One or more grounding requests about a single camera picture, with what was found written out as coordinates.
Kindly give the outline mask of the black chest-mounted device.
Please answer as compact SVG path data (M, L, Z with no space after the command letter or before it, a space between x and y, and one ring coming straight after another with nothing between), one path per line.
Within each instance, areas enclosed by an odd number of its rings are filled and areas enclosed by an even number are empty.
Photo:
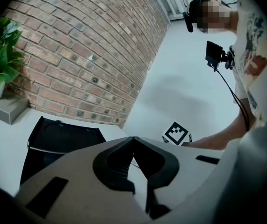
M232 46L229 47L229 51L225 52L221 46L207 41L205 59L214 71L217 71L220 63L225 63L225 68L232 70L235 66L234 57Z

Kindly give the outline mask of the black box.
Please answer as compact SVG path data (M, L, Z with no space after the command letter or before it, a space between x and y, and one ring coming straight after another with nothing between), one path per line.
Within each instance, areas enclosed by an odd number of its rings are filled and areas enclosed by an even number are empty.
M20 185L67 153L106 142L99 128L76 126L43 116L27 143Z

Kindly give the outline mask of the person's right forearm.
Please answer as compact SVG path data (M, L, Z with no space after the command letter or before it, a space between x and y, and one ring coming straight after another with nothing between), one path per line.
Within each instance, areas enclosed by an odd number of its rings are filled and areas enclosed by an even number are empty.
M245 120L242 112L239 112L234 121L224 130L194 142L184 142L182 146L201 149L224 150L229 141L241 138L245 133Z

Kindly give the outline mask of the green potted plant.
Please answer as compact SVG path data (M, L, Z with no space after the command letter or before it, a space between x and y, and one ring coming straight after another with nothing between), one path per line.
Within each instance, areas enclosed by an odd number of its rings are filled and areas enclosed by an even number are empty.
M24 55L14 48L22 34L19 26L18 22L0 17L0 98L5 85L19 76L17 69L24 65Z

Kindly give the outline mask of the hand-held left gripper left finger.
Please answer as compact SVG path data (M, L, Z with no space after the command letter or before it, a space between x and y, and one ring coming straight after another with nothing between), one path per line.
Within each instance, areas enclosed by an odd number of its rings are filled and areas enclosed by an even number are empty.
M43 221L56 224L144 224L145 211L133 193L105 186L94 174L93 161L125 138L68 153L25 181L15 199L27 206L55 177L67 180Z

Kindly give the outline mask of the white printed t-shirt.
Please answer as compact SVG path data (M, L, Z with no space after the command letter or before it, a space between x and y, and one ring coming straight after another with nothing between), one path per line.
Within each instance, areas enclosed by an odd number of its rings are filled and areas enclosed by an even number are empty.
M239 0L233 73L238 99L247 99L258 124L267 122L267 18L254 0Z

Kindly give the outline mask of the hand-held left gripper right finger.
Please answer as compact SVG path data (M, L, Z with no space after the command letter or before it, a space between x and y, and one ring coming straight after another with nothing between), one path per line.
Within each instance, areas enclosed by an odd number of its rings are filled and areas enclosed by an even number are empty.
M215 199L201 186L222 153L178 147L139 137L127 139L134 185L127 224L213 224Z

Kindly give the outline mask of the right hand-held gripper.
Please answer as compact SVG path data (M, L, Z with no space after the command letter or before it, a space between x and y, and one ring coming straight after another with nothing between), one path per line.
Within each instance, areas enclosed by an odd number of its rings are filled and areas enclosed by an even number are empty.
M183 143L192 142L190 130L176 120L174 120L164 132L162 132L162 138L164 142L176 146L182 146Z

